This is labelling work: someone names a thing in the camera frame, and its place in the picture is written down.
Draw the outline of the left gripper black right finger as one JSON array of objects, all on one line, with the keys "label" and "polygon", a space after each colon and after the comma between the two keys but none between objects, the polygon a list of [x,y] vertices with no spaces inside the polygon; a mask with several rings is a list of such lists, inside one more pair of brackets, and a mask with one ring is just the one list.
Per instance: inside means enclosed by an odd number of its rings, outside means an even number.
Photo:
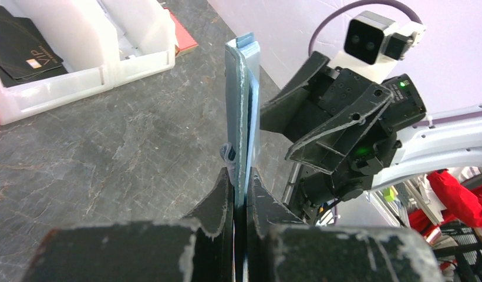
[{"label": "left gripper black right finger", "polygon": [[251,170],[247,191],[249,281],[443,281],[424,238],[394,227],[311,226]]}]

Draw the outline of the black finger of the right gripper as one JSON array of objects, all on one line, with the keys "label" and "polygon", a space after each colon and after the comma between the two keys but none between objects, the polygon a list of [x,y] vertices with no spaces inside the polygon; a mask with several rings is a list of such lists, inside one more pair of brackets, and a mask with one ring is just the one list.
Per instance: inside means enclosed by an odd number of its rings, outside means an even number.
[{"label": "black finger of the right gripper", "polygon": [[297,70],[279,94],[264,103],[260,110],[260,129],[268,132],[283,133],[298,109],[307,99],[309,91],[305,88],[309,81],[330,59],[314,51]]},{"label": "black finger of the right gripper", "polygon": [[333,174],[391,104],[393,93],[371,84],[350,105],[297,140],[286,160]]}]

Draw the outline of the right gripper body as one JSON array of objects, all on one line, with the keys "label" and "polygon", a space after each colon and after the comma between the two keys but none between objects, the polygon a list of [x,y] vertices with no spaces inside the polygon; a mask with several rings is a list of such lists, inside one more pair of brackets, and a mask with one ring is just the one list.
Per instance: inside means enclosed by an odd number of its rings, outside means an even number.
[{"label": "right gripper body", "polygon": [[[305,88],[309,95],[285,128],[285,137],[294,144],[350,105],[373,83],[349,69],[320,70]],[[425,117],[424,103],[408,75],[395,76],[377,85],[392,91],[391,104],[333,174],[301,164],[292,197],[295,203],[347,201],[369,190],[374,175],[388,168],[402,147],[399,131]]]}]

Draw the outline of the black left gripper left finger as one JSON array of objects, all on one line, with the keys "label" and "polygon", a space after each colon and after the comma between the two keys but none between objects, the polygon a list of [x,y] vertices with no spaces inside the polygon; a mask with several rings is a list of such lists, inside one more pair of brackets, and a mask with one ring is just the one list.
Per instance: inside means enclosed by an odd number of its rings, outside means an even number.
[{"label": "black left gripper left finger", "polygon": [[226,168],[178,220],[52,229],[23,281],[233,281],[233,195]]}]

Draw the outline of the blue card holder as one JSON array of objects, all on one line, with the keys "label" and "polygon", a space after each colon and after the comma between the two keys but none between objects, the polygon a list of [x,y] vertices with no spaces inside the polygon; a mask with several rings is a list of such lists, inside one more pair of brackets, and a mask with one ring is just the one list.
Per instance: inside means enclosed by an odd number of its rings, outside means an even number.
[{"label": "blue card holder", "polygon": [[259,77],[261,48],[254,33],[238,36],[225,44],[225,105],[227,143],[221,153],[234,187],[234,206],[247,198],[251,168],[259,150]]}]

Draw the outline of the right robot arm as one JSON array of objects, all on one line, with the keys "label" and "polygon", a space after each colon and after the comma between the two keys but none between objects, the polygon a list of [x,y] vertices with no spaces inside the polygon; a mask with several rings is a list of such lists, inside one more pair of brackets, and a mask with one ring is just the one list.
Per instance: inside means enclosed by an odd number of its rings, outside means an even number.
[{"label": "right robot arm", "polygon": [[340,202],[439,168],[482,167],[482,104],[429,115],[396,61],[313,52],[261,109],[261,129],[292,143],[284,204],[312,225]]}]

